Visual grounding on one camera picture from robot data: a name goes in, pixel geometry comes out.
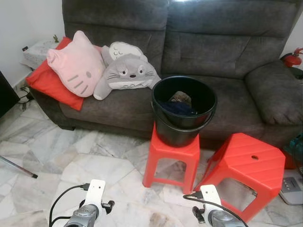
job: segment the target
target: sofa backrest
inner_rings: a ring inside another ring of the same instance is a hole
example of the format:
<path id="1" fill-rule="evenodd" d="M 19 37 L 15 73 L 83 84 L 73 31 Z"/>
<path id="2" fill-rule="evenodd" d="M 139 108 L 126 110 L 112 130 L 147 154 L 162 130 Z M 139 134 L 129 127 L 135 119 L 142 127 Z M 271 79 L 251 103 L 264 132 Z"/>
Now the sofa backrest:
<path id="1" fill-rule="evenodd" d="M 296 13 L 291 0 L 173 0 L 162 73 L 243 78 L 279 58 Z"/>
<path id="2" fill-rule="evenodd" d="M 65 35 L 82 30 L 95 45 L 138 46 L 160 72 L 168 0 L 62 0 Z"/>

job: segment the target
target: totoro plush pillow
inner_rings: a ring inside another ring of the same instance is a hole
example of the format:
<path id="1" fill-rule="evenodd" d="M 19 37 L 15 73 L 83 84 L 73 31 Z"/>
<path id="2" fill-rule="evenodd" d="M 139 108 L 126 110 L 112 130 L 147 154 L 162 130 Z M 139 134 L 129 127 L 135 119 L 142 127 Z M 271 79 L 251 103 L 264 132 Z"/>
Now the totoro plush pillow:
<path id="1" fill-rule="evenodd" d="M 140 48 L 124 42 L 113 42 L 109 47 L 103 46 L 101 50 L 102 58 L 106 66 L 112 61 L 130 53 L 140 57 L 143 61 L 147 61 L 147 57 Z"/>
<path id="2" fill-rule="evenodd" d="M 80 97 L 93 94 L 105 69 L 100 52 L 82 31 L 77 31 L 65 48 L 50 49 L 47 63 L 65 87 Z"/>
<path id="3" fill-rule="evenodd" d="M 152 89 L 160 80 L 155 68 L 147 62 L 145 56 L 127 54 L 112 61 L 105 69 L 96 85 L 94 97 L 103 100 L 113 89 Z"/>

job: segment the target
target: metal pole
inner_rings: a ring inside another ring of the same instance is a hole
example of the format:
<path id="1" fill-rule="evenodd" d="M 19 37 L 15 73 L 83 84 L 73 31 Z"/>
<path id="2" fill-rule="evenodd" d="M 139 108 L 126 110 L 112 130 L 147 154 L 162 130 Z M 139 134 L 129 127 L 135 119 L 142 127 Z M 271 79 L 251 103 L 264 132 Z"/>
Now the metal pole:
<path id="1" fill-rule="evenodd" d="M 0 155 L 0 159 L 1 159 L 3 162 L 9 164 L 10 166 L 15 167 L 15 168 L 18 168 L 19 170 L 23 171 L 23 172 L 26 173 L 27 175 L 30 175 L 32 178 L 35 178 L 35 179 L 36 179 L 36 178 L 38 177 L 38 175 L 36 175 L 36 174 L 34 174 L 34 173 L 32 173 L 32 172 L 29 172 L 29 171 L 26 170 L 25 168 L 22 168 L 21 166 L 18 166 L 17 164 L 15 164 L 15 163 L 9 161 L 8 159 L 6 159 L 5 157 L 3 157 L 3 156 L 1 156 L 1 155 Z"/>

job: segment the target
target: marble floor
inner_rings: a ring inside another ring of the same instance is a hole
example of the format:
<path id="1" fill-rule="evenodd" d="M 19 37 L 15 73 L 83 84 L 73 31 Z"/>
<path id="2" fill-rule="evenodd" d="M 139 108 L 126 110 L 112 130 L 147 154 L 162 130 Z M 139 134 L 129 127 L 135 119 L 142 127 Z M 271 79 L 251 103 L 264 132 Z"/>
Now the marble floor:
<path id="1" fill-rule="evenodd" d="M 97 219 L 96 227 L 205 227 L 192 214 L 195 202 L 182 198 L 173 185 L 142 185 L 149 141 L 76 129 L 62 130 L 53 124 L 35 101 L 25 111 L 19 105 L 0 119 L 0 155 L 36 173 L 37 179 L 0 162 L 0 226 L 46 227 L 49 209 L 67 188 L 106 181 L 103 201 L 114 200 L 113 211 Z M 211 150 L 201 150 L 196 183 L 201 180 Z M 182 162 L 163 159 L 158 177 L 181 180 Z M 225 181 L 220 196 L 243 209 L 253 200 L 252 192 L 238 182 Z M 86 192 L 73 189 L 57 204 L 53 216 L 69 216 Z M 54 226 L 62 227 L 66 220 Z M 289 206 L 278 196 L 252 221 L 250 227 L 303 227 L 303 207 Z"/>

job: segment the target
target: pink cat pillow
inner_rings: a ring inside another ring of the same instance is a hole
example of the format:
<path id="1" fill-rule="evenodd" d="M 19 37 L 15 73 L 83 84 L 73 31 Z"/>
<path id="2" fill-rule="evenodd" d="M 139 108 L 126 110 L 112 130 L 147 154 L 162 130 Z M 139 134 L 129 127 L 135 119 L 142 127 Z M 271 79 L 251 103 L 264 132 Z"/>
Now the pink cat pillow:
<path id="1" fill-rule="evenodd" d="M 88 97 L 105 69 L 100 52 L 82 31 L 77 31 L 71 43 L 61 50 L 50 49 L 48 65 L 72 93 Z"/>

